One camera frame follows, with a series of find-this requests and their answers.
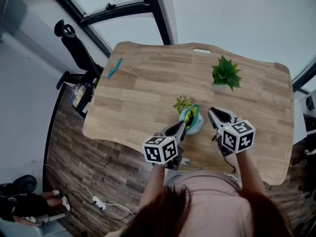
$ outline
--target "wooden table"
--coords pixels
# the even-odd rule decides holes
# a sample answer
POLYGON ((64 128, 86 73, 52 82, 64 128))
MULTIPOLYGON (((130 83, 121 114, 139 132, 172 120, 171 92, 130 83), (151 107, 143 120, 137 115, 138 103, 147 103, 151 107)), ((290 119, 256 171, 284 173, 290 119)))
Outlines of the wooden table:
POLYGON ((293 143, 294 105, 289 70, 279 63, 247 59, 206 44, 150 46, 132 42, 116 45, 102 73, 87 113, 83 134, 91 139, 115 141, 142 152, 143 141, 177 122, 172 106, 179 95, 200 105, 202 130, 186 136, 183 157, 199 166, 225 169, 207 110, 226 108, 256 127, 249 153, 262 179, 270 185, 286 177, 293 143), (210 50, 211 53, 194 49, 210 50), (212 65, 224 55, 238 63, 241 88, 233 91, 213 85, 212 65), (122 63, 110 79, 107 75, 122 63))

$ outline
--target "blue pen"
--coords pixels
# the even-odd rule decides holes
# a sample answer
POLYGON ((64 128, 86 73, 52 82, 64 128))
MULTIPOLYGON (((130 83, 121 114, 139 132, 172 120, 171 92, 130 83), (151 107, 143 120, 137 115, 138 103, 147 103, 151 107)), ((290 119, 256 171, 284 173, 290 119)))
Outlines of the blue pen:
POLYGON ((115 68, 113 68, 112 70, 110 70, 109 75, 108 75, 108 79, 110 79, 110 77, 113 75, 113 73, 115 72, 115 70, 117 70, 120 66, 120 63, 122 62, 122 58, 120 58, 117 62, 117 65, 115 66, 115 68))

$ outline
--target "person's hand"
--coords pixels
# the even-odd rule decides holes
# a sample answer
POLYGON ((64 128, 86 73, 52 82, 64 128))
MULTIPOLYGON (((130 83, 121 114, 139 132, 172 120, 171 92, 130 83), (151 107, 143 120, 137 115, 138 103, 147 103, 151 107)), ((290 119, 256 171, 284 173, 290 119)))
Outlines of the person's hand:
POLYGON ((36 227, 43 227, 44 226, 44 221, 37 221, 36 223, 35 223, 35 226, 36 227))

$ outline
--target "person's arm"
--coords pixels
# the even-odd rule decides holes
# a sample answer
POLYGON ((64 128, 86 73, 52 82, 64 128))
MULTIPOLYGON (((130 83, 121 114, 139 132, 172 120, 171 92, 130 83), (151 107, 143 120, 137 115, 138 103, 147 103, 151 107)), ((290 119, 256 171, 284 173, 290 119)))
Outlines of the person's arm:
POLYGON ((14 219, 14 222, 16 223, 20 223, 20 224, 23 224, 23 225, 27 225, 27 226, 32 226, 32 227, 40 227, 40 224, 39 223, 33 223, 27 219, 23 219, 19 216, 15 216, 13 215, 13 219, 14 219))
POLYGON ((147 186, 140 198, 139 207, 143 207, 150 203, 155 197, 163 191, 165 167, 155 164, 147 183, 147 186))
POLYGON ((265 195, 265 186, 247 150, 237 153, 236 157, 241 174, 242 188, 265 195))

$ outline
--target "handle cutout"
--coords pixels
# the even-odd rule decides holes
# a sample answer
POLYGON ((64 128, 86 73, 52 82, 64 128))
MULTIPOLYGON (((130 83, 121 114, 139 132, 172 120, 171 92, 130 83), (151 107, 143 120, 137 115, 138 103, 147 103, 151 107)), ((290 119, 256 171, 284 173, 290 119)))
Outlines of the handle cutout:
POLYGON ((199 52, 199 53, 212 53, 211 50, 198 49, 198 48, 194 48, 193 51, 199 52))

